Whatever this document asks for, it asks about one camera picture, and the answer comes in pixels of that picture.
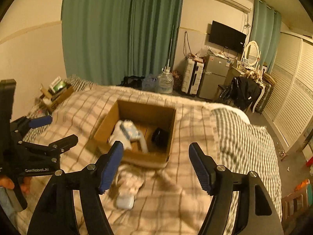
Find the white sock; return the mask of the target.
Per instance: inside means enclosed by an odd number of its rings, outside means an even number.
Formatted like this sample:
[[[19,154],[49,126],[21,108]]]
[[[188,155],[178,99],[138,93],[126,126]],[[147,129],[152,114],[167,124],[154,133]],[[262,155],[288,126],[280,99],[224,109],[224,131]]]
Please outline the white sock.
[[[120,141],[123,145],[124,150],[131,150],[132,145],[130,143],[130,140],[126,137],[126,135],[124,134],[124,132],[121,129],[122,123],[123,123],[122,120],[117,121],[117,123],[115,124],[114,130],[113,130],[113,133],[111,134],[110,138],[108,139],[108,143],[110,146],[113,146],[115,141]]]

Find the small light blue case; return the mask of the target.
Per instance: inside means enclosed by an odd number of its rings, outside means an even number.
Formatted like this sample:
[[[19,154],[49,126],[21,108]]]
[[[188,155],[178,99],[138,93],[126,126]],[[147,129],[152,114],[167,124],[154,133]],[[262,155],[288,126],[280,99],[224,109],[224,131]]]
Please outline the small light blue case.
[[[132,194],[119,194],[116,199],[116,207],[122,210],[131,210],[134,206],[135,196]]]

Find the blue white tube pack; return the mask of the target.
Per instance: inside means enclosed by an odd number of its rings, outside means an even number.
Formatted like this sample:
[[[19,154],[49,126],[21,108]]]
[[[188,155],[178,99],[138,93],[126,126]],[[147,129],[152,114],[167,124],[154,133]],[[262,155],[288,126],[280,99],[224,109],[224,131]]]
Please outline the blue white tube pack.
[[[142,132],[137,129],[131,120],[122,121],[120,128],[125,137],[131,142],[138,141],[140,137],[143,136]]]

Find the white lace cloth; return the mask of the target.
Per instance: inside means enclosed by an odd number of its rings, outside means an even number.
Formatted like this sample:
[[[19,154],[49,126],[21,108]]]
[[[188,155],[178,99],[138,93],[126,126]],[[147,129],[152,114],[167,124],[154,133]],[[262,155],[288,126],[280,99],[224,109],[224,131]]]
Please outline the white lace cloth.
[[[149,175],[150,170],[148,169],[131,164],[121,164],[109,189],[110,197],[136,197]]]

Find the white plastic tube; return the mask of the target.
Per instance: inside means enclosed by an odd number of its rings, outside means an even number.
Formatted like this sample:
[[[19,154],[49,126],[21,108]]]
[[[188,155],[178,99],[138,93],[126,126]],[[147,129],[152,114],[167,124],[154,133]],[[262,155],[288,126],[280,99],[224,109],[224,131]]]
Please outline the white plastic tube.
[[[145,140],[145,138],[143,136],[140,137],[139,144],[140,144],[142,152],[143,153],[148,153],[147,143],[146,143],[146,140]]]

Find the round black compact mirror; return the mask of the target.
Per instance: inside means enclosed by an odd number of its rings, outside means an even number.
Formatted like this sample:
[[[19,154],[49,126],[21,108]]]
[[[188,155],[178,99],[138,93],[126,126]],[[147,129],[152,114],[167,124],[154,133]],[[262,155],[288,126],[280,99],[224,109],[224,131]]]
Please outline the round black compact mirror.
[[[168,144],[169,132],[157,128],[152,134],[152,142],[158,147],[166,147]]]

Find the small cluttered cardboard box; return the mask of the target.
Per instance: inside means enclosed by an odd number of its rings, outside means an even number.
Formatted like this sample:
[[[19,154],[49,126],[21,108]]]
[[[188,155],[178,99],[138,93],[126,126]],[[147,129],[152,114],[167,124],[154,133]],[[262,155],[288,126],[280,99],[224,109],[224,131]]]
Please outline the small cluttered cardboard box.
[[[48,88],[42,85],[40,92],[42,93],[39,98],[40,103],[52,113],[74,92],[74,88],[58,76],[50,83]]]

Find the green checked bed sheet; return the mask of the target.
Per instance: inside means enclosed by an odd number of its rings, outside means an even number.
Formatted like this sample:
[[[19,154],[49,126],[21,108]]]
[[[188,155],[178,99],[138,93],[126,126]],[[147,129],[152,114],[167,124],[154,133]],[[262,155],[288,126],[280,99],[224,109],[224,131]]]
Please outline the green checked bed sheet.
[[[95,162],[100,150],[92,138],[116,100],[160,105],[176,109],[174,139],[167,166],[143,169],[145,183],[129,211],[115,207],[115,190],[100,199],[115,234],[197,234],[211,197],[201,189],[189,160],[193,142],[232,172],[255,171],[281,214],[281,179],[274,142],[266,127],[251,125],[239,109],[166,96],[132,88],[98,86],[72,76],[74,93],[53,113],[50,125],[32,129],[27,142],[47,145],[71,134],[76,147],[61,156],[65,172],[81,170]]]

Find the plaid beige blanket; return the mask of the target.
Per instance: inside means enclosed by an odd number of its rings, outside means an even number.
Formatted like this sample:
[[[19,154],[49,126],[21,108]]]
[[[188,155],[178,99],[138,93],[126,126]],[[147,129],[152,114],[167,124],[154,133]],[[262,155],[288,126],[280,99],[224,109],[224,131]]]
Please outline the plaid beige blanket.
[[[48,145],[69,135],[78,143],[60,157],[65,172],[80,171],[110,149],[119,120],[130,120],[146,137],[125,150],[112,184],[100,199],[114,234],[197,234],[211,197],[202,190],[189,159],[193,142],[220,163],[214,110],[219,103],[94,86],[74,92],[52,115],[49,126],[31,130],[26,142]]]

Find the open brown cardboard box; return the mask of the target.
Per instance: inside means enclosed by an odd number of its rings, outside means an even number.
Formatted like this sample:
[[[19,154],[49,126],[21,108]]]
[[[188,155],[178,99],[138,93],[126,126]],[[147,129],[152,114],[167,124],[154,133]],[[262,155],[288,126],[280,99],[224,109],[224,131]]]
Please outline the open brown cardboard box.
[[[124,148],[122,160],[144,168],[165,168],[171,153],[176,109],[117,100],[94,140],[107,153],[115,141]]]

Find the black bag on floor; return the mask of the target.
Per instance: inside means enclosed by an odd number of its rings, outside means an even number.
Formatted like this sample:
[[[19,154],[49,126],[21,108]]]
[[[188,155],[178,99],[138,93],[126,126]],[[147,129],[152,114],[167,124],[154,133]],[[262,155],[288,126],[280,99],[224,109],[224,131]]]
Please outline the black bag on floor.
[[[144,76],[125,76],[121,83],[119,84],[120,87],[129,87],[134,89],[141,89],[142,82],[145,79]]]

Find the white louvered wardrobe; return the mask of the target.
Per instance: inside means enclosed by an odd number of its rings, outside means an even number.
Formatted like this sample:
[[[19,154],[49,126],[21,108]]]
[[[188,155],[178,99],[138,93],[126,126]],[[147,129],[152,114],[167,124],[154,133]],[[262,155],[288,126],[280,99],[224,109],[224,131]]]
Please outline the white louvered wardrobe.
[[[282,31],[270,75],[276,84],[264,117],[289,151],[312,123],[312,40]]]

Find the black jacket on chair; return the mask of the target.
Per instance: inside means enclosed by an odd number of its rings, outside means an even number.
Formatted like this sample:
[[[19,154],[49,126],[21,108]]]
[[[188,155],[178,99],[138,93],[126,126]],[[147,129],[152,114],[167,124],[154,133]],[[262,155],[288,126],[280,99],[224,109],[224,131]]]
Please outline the black jacket on chair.
[[[216,102],[233,105],[242,111],[255,103],[261,93],[261,87],[251,78],[236,76],[219,95]]]

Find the large clear water jug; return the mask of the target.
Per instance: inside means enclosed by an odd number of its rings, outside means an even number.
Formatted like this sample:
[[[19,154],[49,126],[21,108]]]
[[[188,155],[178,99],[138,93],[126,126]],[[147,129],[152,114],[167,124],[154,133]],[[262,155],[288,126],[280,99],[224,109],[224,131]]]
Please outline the large clear water jug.
[[[170,69],[164,69],[157,77],[156,92],[160,94],[172,94],[174,87],[174,78]]]

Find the large green curtain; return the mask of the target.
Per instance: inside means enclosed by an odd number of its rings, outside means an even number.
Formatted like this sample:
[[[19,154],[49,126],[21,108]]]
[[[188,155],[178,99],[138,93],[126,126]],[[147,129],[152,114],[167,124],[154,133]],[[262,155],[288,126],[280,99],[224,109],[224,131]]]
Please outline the large green curtain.
[[[63,0],[67,75],[118,85],[173,66],[183,0]]]

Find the silver mini fridge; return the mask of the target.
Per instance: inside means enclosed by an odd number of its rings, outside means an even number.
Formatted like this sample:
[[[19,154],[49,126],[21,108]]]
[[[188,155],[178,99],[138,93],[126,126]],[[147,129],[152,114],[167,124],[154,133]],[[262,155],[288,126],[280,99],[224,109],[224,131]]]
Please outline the silver mini fridge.
[[[213,100],[218,85],[225,82],[230,61],[215,55],[209,55],[201,77],[198,97]]]

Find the white hard suitcase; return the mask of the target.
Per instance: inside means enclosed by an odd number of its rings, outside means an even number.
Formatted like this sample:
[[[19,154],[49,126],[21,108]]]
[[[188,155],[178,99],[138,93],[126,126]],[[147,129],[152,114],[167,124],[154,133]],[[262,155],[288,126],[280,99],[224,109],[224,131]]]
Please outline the white hard suitcase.
[[[182,92],[188,95],[196,95],[200,86],[202,72],[204,68],[203,60],[199,57],[188,58],[181,86]]]

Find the white oval vanity mirror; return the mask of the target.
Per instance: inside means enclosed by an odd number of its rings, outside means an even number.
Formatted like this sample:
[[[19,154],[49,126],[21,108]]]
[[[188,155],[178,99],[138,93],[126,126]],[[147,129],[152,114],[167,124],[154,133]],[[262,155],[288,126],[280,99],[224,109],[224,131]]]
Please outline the white oval vanity mirror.
[[[241,62],[244,66],[255,67],[261,57],[261,51],[256,41],[250,41],[245,45],[244,52],[242,54]]]

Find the light green side curtain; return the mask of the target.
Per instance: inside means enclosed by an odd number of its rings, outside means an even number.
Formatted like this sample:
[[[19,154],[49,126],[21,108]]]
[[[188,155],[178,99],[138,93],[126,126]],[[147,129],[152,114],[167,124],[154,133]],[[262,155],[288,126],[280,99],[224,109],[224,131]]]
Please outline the light green side curtain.
[[[280,40],[282,16],[265,1],[254,0],[254,16],[250,34],[250,41],[256,41],[261,51],[260,69],[266,65],[270,73],[276,56]]]

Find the black wall television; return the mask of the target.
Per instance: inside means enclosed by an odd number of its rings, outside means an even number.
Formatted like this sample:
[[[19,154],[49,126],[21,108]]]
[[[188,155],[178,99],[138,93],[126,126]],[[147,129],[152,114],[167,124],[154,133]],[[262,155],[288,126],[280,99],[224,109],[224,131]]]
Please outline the black wall television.
[[[209,42],[242,54],[246,42],[246,34],[225,24],[213,21],[209,34]]]

